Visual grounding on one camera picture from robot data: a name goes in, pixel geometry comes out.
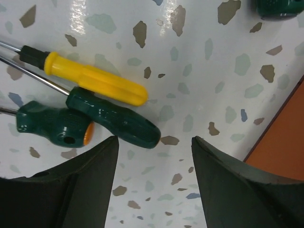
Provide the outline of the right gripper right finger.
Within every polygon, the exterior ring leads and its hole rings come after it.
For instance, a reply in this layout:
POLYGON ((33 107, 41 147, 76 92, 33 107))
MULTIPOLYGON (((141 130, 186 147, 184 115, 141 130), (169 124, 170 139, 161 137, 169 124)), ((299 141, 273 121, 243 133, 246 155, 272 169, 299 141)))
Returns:
POLYGON ((192 157, 209 228, 302 228, 304 183, 252 167, 195 136, 192 157))

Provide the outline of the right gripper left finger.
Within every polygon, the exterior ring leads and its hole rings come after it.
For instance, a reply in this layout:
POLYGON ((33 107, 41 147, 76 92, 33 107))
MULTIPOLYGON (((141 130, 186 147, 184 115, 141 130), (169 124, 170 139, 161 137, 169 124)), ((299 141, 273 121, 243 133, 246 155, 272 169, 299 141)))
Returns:
POLYGON ((119 142, 92 149, 31 177, 0 180, 3 228, 103 228, 119 142))

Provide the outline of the green orange-capped screwdriver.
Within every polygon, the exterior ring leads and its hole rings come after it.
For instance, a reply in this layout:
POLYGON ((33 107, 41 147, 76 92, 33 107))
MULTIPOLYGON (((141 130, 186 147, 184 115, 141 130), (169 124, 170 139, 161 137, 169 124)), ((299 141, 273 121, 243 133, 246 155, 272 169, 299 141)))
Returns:
POLYGON ((113 135, 133 145, 152 149, 161 138, 160 129, 135 111, 113 104, 96 97, 92 92, 81 87, 71 91, 34 73, 13 60, 0 57, 1 62, 17 69, 31 78, 49 86, 67 96, 66 105, 89 116, 94 122, 102 125, 113 135))

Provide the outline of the orange drawer box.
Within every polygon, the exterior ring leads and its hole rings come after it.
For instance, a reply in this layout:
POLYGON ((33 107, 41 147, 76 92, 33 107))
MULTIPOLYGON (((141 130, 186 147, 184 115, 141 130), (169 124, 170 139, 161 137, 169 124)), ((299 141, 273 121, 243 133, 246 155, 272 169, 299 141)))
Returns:
POLYGON ((260 137, 245 163, 279 176, 304 180, 304 79, 260 137))

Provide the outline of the yellow black screwdriver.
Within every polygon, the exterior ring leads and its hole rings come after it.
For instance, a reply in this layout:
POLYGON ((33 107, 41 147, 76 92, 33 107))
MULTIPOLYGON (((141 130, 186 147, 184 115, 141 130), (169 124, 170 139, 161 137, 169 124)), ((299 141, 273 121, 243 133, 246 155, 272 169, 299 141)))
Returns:
POLYGON ((148 100, 148 92, 142 85, 69 60, 57 52, 43 52, 30 46, 16 47, 4 41, 0 46, 18 53, 20 61, 39 68, 46 75, 72 81, 81 88, 134 106, 141 106, 148 100))

